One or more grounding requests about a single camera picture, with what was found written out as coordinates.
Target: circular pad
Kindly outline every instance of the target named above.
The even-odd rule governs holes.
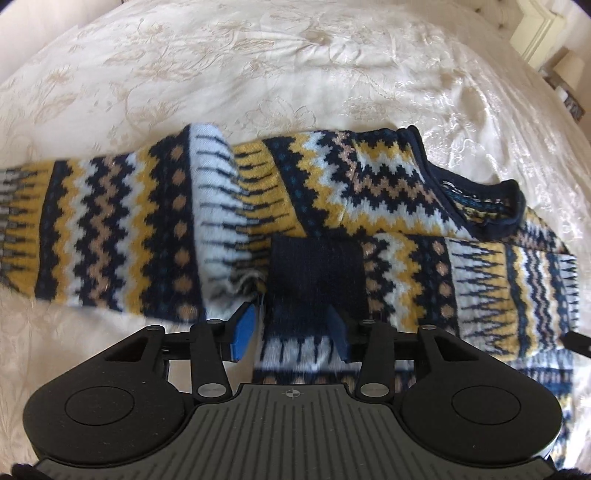
[[[499,425],[513,420],[521,405],[507,390],[486,385],[460,390],[452,398],[456,413],[481,425]]]
[[[108,425],[125,418],[134,408],[134,398],[117,387],[90,387],[73,394],[66,413],[82,425]]]
[[[37,390],[25,406],[23,424],[39,456],[104,465],[156,450],[174,435],[184,414],[182,395],[164,378],[134,362],[97,362]]]
[[[562,422],[549,390],[492,358],[441,362],[404,394],[400,413],[425,448],[480,466],[547,455]]]

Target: zigzag pattern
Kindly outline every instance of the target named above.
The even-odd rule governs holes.
[[[501,358],[519,351],[517,311],[506,277],[505,247],[446,239],[460,335]]]

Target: lampshade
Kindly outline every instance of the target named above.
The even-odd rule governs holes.
[[[569,50],[564,58],[554,67],[554,72],[564,83],[573,90],[576,90],[583,76],[584,68],[585,62],[580,57],[577,57],[575,52]]]

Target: headboard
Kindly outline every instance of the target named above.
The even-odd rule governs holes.
[[[547,60],[565,27],[564,17],[539,0],[456,0],[484,17],[536,70]]]

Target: blue gripper pad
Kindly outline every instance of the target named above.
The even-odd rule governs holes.
[[[246,353],[248,342],[251,340],[252,334],[256,328],[256,313],[256,305],[251,303],[242,314],[242,317],[236,322],[234,339],[230,344],[232,362],[238,362]]]

